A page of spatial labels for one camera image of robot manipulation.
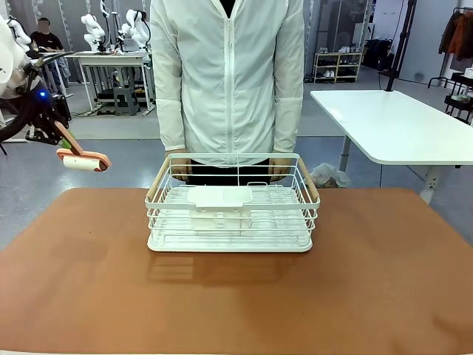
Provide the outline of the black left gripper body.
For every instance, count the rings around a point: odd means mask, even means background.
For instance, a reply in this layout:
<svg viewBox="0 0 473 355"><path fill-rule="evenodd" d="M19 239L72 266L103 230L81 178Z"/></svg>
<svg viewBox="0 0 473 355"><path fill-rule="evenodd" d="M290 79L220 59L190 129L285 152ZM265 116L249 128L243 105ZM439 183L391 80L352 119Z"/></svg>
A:
<svg viewBox="0 0 473 355"><path fill-rule="evenodd" d="M54 95L44 85L37 85L24 99L21 108L26 109L23 114L25 124L40 127L58 121L65 128L69 127L71 114L64 95Z"/></svg>

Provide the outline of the person's right hand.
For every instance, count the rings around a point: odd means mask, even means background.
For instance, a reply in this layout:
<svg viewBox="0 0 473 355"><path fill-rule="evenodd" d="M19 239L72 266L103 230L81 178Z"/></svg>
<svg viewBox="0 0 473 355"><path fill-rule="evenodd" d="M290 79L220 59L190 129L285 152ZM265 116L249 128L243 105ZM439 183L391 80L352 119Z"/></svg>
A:
<svg viewBox="0 0 473 355"><path fill-rule="evenodd" d="M177 154L185 154L185 149L177 149L170 152L171 155L171 176L184 183L189 182L192 174L192 165L189 158L178 158Z"/></svg>

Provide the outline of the person's left hand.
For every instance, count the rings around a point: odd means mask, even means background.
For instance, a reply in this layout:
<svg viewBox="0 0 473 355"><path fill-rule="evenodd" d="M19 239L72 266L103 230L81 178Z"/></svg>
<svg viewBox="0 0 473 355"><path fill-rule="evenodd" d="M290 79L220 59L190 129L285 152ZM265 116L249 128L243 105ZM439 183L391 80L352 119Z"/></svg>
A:
<svg viewBox="0 0 473 355"><path fill-rule="evenodd" d="M269 159L270 182L275 183L287 177L291 169L291 159L285 153L274 150Z"/></svg>

